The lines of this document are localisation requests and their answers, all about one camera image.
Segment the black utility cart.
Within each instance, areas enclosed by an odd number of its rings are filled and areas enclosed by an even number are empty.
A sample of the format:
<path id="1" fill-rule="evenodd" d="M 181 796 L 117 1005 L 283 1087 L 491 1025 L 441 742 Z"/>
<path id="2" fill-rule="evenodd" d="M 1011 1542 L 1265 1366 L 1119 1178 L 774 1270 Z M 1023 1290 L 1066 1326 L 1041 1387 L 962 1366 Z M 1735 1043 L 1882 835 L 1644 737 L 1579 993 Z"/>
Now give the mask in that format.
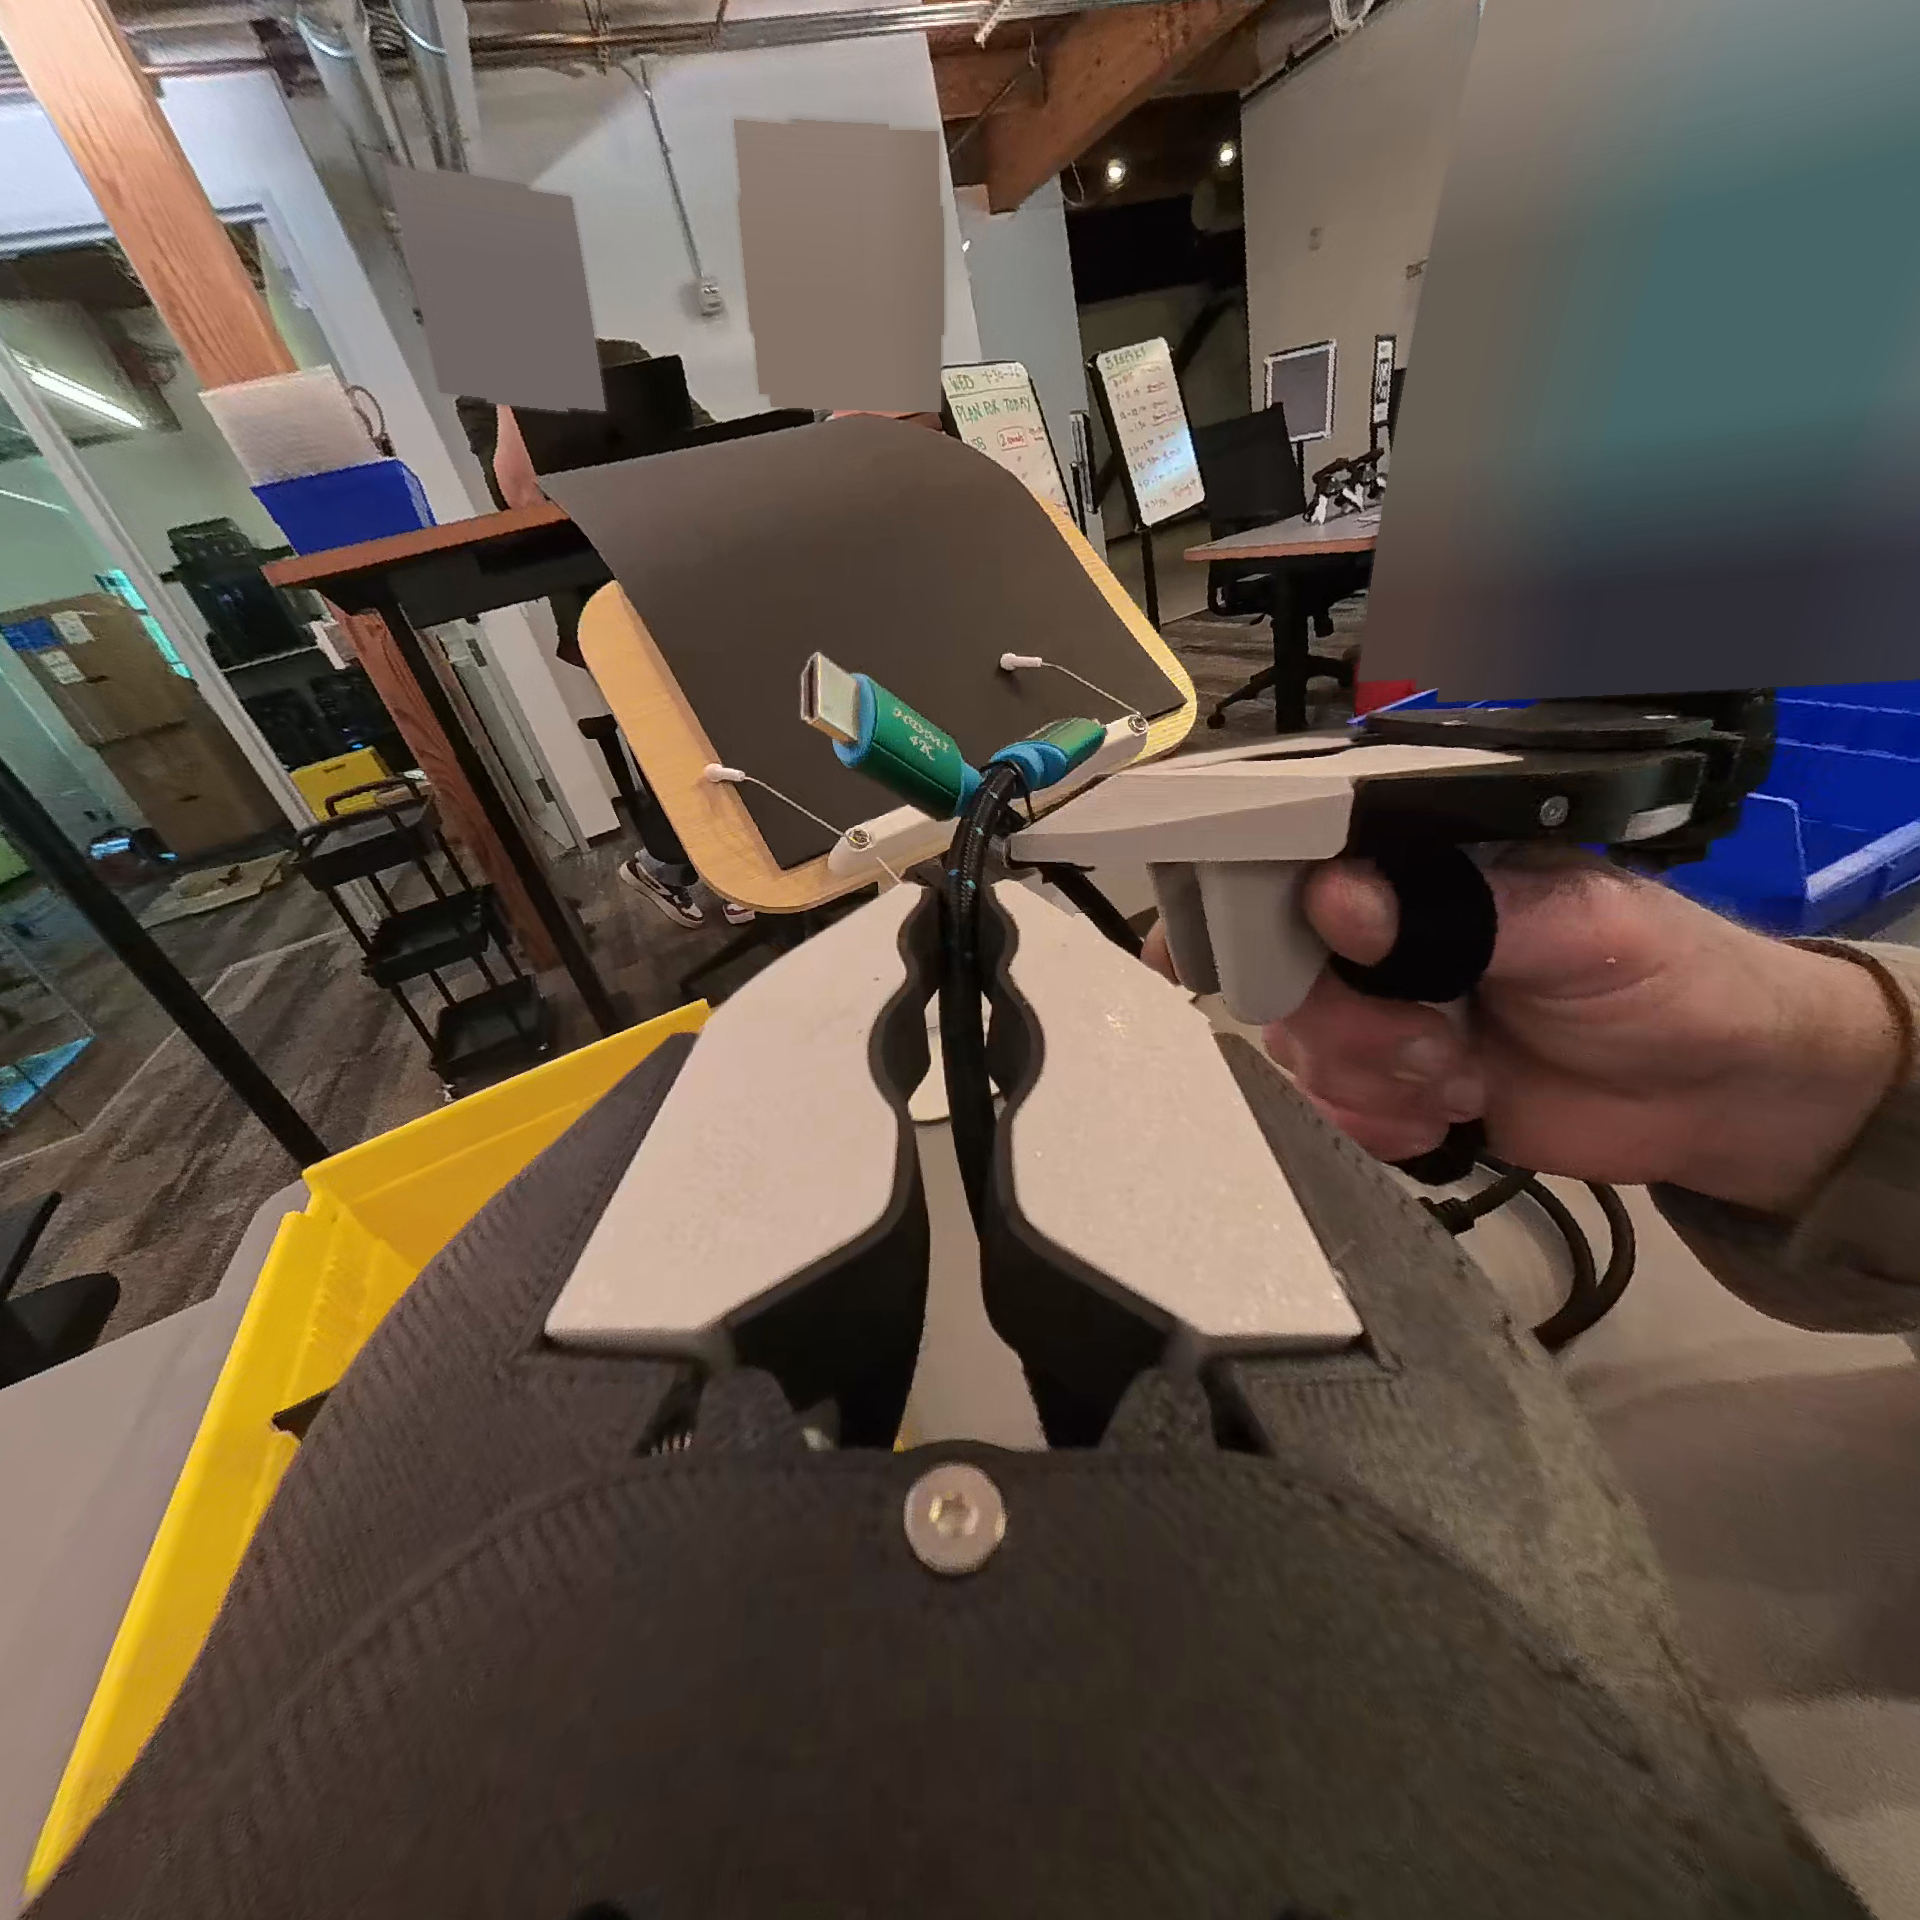
<path id="1" fill-rule="evenodd" d="M 420 1038 L 443 1097 L 493 1087 L 555 1053 L 495 886 L 474 878 L 415 775 L 354 783 L 294 836 L 294 870 L 334 910 Z"/>

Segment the person's right hand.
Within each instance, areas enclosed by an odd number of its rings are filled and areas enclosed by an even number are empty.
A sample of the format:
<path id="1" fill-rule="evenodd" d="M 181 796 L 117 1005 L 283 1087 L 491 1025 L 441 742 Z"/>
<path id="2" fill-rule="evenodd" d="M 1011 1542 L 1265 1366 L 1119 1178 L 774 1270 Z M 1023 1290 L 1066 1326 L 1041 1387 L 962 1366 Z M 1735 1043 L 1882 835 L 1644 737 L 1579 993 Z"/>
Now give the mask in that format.
<path id="1" fill-rule="evenodd" d="M 1501 1161 L 1787 1215 L 1911 1061 L 1862 963 L 1570 847 L 1490 865 L 1494 957 L 1460 1012 L 1322 974 L 1269 1055 L 1381 1161 L 1479 1119 Z"/>

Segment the black board with wooden edge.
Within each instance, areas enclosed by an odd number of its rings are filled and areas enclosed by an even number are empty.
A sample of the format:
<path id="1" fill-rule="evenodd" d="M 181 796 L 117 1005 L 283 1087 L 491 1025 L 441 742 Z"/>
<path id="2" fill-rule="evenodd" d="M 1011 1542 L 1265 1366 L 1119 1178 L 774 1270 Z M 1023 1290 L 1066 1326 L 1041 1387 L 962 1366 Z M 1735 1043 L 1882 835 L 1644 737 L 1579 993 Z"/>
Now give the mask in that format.
<path id="1" fill-rule="evenodd" d="M 972 446 L 847 417 L 543 481 L 612 574 L 588 668 L 697 876 L 761 915 L 854 891 L 897 799 L 799 721 L 804 660 L 874 676 L 977 758 L 1066 713 L 1180 748 L 1194 681 L 1073 521 Z"/>

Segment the yellow plastic bin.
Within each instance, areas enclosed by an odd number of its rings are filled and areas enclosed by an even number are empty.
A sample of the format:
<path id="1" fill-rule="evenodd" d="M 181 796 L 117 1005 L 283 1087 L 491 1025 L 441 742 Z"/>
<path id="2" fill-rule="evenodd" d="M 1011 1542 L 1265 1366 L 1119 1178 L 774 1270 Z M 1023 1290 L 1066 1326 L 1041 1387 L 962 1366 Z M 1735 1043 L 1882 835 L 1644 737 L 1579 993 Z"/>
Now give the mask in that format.
<path id="1" fill-rule="evenodd" d="M 294 1461 L 279 1418 L 332 1390 L 419 1273 L 681 1005 L 310 1167 L 249 1221 L 211 1298 L 13 1393 L 5 1463 L 5 1916 L 125 1779 L 199 1657 Z"/>

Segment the small blue bin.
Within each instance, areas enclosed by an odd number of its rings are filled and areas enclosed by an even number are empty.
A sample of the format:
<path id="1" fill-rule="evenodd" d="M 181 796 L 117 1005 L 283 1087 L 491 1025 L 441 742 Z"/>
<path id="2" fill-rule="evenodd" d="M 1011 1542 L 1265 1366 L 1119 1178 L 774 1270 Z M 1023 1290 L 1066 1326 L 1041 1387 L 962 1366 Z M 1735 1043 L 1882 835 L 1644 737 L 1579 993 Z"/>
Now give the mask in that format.
<path id="1" fill-rule="evenodd" d="M 299 557 L 434 527 L 423 485 L 401 460 L 373 460 L 251 486 Z"/>

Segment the black office chair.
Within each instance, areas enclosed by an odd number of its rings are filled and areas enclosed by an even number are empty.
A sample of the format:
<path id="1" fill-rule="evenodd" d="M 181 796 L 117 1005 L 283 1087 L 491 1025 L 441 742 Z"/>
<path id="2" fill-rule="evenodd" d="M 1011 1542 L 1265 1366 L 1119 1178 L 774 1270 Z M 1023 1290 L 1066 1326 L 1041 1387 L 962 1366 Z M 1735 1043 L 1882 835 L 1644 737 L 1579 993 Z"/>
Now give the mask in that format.
<path id="1" fill-rule="evenodd" d="M 1301 462 L 1279 407 L 1198 425 L 1191 443 L 1214 541 L 1305 517 Z M 1214 614 L 1260 612 L 1267 618 L 1274 663 L 1225 695 L 1206 716 L 1206 726 L 1222 730 L 1227 709 L 1271 690 L 1275 731 L 1305 731 L 1308 681 L 1314 671 L 1309 639 L 1334 635 L 1333 609 L 1359 587 L 1364 587 L 1359 556 L 1289 563 L 1214 561 L 1206 567 L 1206 609 Z"/>

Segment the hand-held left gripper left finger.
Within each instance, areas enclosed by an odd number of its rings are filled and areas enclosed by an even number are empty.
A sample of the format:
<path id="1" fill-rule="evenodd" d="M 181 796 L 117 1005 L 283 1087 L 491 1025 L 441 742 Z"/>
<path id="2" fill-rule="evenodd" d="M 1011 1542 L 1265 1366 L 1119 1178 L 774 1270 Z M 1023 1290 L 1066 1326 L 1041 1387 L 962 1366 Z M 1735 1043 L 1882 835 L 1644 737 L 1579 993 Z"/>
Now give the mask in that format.
<path id="1" fill-rule="evenodd" d="M 914 883 L 735 989 L 675 1070 L 543 1337 L 772 1377 L 798 1413 L 901 1427 L 929 1306 L 910 1097 L 940 903 Z"/>

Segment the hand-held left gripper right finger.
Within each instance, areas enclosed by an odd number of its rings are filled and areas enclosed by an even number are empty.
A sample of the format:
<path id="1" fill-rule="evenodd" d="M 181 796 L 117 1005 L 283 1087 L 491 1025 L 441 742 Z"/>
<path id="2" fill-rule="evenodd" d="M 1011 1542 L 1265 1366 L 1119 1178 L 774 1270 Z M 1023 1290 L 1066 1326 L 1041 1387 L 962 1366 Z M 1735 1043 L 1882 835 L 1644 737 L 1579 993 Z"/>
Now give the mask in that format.
<path id="1" fill-rule="evenodd" d="M 1219 1038 L 1159 974 L 1017 883 L 981 905 L 998 1090 L 981 1297 L 1049 1442 L 1141 1377 L 1364 1356 L 1364 1329 Z"/>

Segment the blue divided plastic bin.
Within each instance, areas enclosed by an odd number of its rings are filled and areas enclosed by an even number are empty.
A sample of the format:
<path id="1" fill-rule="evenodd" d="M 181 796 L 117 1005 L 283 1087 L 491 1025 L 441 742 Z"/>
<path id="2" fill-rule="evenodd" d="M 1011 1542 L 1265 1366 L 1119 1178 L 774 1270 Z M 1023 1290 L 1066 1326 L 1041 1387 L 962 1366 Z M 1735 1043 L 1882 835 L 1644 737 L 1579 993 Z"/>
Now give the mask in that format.
<path id="1" fill-rule="evenodd" d="M 1793 938 L 1874 916 L 1915 894 L 1915 683 L 1891 693 L 1735 689 L 1578 700 L 1641 697 L 1774 697 L 1774 758 L 1743 799 L 1740 825 L 1699 862 L 1655 873 L 1598 855 L 1746 925 Z M 1387 709 L 1405 706 L 1494 705 L 1442 705 L 1419 693 Z"/>

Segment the black stand pole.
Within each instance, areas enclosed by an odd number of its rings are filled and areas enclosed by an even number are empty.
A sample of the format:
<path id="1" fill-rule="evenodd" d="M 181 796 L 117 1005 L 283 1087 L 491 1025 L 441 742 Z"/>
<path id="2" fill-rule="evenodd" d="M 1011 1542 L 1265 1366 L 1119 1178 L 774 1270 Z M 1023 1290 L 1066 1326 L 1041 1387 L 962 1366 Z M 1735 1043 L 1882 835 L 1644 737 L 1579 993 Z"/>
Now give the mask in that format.
<path id="1" fill-rule="evenodd" d="M 322 1163 L 330 1147 L 319 1133 L 98 878 L 85 855 L 66 841 L 54 817 L 7 763 L 3 766 L 3 828 L 10 843 L 18 845 L 34 870 L 79 913 L 113 957 L 132 974 L 140 989 L 163 1007 L 282 1151 L 299 1167 Z"/>

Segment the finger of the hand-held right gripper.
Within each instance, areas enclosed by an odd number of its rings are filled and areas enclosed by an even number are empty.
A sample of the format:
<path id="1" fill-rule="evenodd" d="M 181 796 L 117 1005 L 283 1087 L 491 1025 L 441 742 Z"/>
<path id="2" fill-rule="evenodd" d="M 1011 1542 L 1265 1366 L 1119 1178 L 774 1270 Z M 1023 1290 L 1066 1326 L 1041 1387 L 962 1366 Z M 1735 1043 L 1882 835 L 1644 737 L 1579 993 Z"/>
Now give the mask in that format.
<path id="1" fill-rule="evenodd" d="M 1483 769 L 1518 766 L 1519 751 L 1483 749 L 1449 742 L 1294 738 L 1275 748 L 1222 749 L 1156 758 L 1130 769 L 1119 786 L 1142 790 L 1151 799 L 1170 799 L 1180 782 L 1222 783 L 1238 778 L 1271 778 L 1289 783 L 1334 782 L 1356 783 L 1387 778 L 1452 775 Z"/>
<path id="2" fill-rule="evenodd" d="M 1351 783 L 1099 783 L 1001 838 L 1029 866 L 1301 865 L 1343 851 L 1351 821 Z"/>

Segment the wooden post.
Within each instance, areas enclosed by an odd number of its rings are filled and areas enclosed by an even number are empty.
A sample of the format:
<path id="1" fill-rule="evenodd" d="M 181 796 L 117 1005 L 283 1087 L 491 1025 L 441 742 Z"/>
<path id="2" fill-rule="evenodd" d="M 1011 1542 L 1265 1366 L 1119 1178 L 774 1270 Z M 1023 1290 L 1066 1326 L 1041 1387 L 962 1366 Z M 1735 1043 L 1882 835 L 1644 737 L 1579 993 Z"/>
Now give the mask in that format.
<path id="1" fill-rule="evenodd" d="M 298 371 L 156 85 L 101 2 L 5 2 L 10 58 L 205 390 Z"/>

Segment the whiteboard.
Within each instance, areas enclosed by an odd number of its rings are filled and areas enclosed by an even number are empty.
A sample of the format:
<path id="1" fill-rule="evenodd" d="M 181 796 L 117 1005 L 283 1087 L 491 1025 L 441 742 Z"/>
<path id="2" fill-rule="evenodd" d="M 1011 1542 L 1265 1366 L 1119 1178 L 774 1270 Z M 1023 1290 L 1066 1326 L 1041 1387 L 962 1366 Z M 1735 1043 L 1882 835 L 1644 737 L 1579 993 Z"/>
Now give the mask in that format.
<path id="1" fill-rule="evenodd" d="M 1137 523 L 1151 530 L 1202 509 L 1205 478 L 1167 342 L 1095 351 L 1090 367 Z"/>
<path id="2" fill-rule="evenodd" d="M 1070 515 L 1066 471 L 1041 407 L 1041 393 L 1017 359 L 941 367 L 947 430 L 1055 511 Z"/>

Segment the cardboard boxes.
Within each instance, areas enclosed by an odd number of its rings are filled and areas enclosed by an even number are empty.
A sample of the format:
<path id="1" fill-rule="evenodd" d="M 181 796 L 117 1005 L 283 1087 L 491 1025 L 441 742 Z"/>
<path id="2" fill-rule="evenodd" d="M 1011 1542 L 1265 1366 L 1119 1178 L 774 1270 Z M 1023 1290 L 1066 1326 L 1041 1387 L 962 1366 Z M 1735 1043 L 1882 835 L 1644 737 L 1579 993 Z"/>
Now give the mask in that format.
<path id="1" fill-rule="evenodd" d="M 5 643 L 79 745 L 179 858 L 285 828 L 285 817 L 199 685 L 177 671 L 141 614 L 85 593 L 3 614 Z"/>

